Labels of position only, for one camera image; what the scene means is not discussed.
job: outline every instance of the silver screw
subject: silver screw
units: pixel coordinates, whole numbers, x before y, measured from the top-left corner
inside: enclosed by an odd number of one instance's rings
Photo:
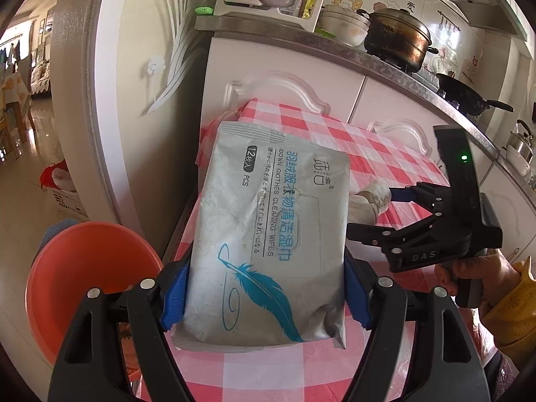
[[[445,297],[447,295],[447,291],[443,287],[436,287],[433,289],[433,294],[438,297]]]
[[[393,287],[393,280],[388,276],[380,276],[378,278],[378,284],[382,287]]]
[[[98,295],[100,295],[100,290],[97,287],[93,287],[87,291],[87,297],[89,299],[95,299]]]
[[[155,281],[152,278],[145,278],[139,285],[143,290],[152,289],[155,285]]]

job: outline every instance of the blue feather graphic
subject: blue feather graphic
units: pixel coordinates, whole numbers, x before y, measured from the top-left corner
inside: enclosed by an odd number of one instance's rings
[[[303,341],[294,324],[292,308],[288,298],[274,279],[262,273],[251,271],[251,265],[246,263],[237,267],[231,262],[221,259],[219,255],[218,260],[235,273],[235,278],[238,279],[240,285],[253,302],[275,316],[291,341]]]

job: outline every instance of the orange bucket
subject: orange bucket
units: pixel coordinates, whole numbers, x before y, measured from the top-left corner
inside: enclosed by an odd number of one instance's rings
[[[31,332],[48,361],[56,362],[65,333],[90,288],[123,291],[144,278],[155,278],[162,267],[151,246],[122,225],[84,222],[52,238],[31,267],[26,284]]]

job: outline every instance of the blue gripper pad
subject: blue gripper pad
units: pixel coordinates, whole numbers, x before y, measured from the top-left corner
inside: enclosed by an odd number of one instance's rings
[[[169,290],[164,297],[164,308],[160,323],[162,327],[169,331],[174,323],[178,323],[184,316],[184,306],[186,304],[186,287],[188,286],[188,273],[190,264],[182,267],[181,271],[173,280]]]
[[[352,313],[352,318],[361,323],[363,328],[372,328],[372,315],[369,309],[369,297],[359,282],[349,262],[344,262],[344,296]]]

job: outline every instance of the black frying pan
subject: black frying pan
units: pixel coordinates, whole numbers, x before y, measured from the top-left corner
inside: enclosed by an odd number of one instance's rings
[[[439,79],[439,88],[443,89],[447,94],[445,99],[448,102],[457,101],[460,105],[458,110],[464,116],[478,116],[490,107],[497,107],[508,112],[514,111],[513,107],[508,104],[493,99],[485,100],[476,91],[468,87],[467,84],[456,80],[454,77],[449,77],[445,74],[436,74],[436,76]]]

